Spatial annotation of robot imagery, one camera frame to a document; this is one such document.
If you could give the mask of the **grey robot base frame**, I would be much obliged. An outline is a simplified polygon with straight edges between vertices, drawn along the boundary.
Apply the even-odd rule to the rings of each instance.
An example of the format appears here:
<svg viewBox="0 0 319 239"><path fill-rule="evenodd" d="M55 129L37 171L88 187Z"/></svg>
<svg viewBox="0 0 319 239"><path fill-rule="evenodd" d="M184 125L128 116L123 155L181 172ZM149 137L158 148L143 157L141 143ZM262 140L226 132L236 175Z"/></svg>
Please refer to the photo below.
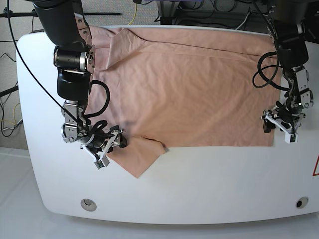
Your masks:
<svg viewBox="0 0 319 239"><path fill-rule="evenodd" d="M198 9L203 7L203 0L157 0L158 16L154 22L160 25L180 24L184 20L200 19Z"/></svg>

